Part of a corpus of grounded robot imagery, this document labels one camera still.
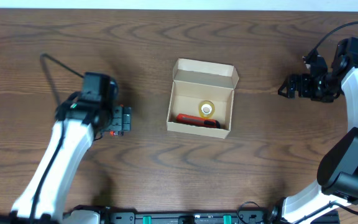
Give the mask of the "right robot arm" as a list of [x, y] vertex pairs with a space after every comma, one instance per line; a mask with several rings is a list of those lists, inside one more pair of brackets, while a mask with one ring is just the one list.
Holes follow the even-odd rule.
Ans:
[[337, 208], [358, 215], [350, 208], [358, 205], [358, 38], [338, 43], [331, 70], [316, 50], [303, 60], [309, 73], [287, 76], [278, 94], [322, 103], [344, 96], [347, 133], [322, 158], [316, 180], [277, 202], [267, 223], [337, 223], [333, 217]]

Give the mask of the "black mounting rail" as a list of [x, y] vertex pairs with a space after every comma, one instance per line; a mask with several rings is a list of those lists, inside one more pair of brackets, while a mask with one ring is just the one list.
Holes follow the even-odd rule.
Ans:
[[105, 214], [82, 215], [74, 211], [64, 219], [64, 223], [96, 224], [240, 224], [266, 223], [261, 210], [248, 210], [239, 213], [133, 213], [116, 212]]

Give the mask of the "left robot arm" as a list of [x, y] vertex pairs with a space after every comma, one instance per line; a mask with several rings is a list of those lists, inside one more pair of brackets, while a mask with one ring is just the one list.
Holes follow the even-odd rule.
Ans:
[[107, 223], [102, 208], [79, 207], [64, 214], [65, 202], [78, 166], [92, 144], [104, 133], [123, 135], [131, 129], [131, 109], [116, 106], [116, 81], [108, 75], [87, 72], [81, 91], [57, 107], [52, 135], [21, 196], [0, 223]]

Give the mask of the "clear tape roll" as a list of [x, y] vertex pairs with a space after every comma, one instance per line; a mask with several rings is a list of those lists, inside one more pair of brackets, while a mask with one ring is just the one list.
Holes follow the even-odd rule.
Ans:
[[211, 101], [202, 101], [199, 103], [198, 111], [202, 118], [210, 119], [215, 112], [215, 106]]

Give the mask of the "red utility knife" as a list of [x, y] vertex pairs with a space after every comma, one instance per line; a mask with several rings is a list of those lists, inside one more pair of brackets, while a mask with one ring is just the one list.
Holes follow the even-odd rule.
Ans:
[[190, 116], [187, 114], [178, 114], [176, 117], [176, 121], [178, 123], [200, 126], [205, 128], [221, 128], [220, 123], [215, 119], [206, 119], [197, 116]]

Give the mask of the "cardboard box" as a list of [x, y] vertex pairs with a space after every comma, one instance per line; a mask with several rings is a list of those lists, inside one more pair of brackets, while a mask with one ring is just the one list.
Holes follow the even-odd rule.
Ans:
[[[224, 139], [231, 131], [234, 90], [239, 81], [235, 66], [179, 58], [173, 67], [172, 92], [167, 114], [169, 131]], [[178, 114], [199, 115], [202, 101], [211, 101], [215, 112], [210, 119], [221, 128], [205, 128], [178, 123]]]

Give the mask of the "red stapler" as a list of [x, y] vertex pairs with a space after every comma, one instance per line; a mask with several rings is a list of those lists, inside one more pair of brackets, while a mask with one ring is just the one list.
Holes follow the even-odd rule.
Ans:
[[117, 136], [117, 135], [119, 135], [119, 131], [110, 131], [109, 134], [111, 136]]

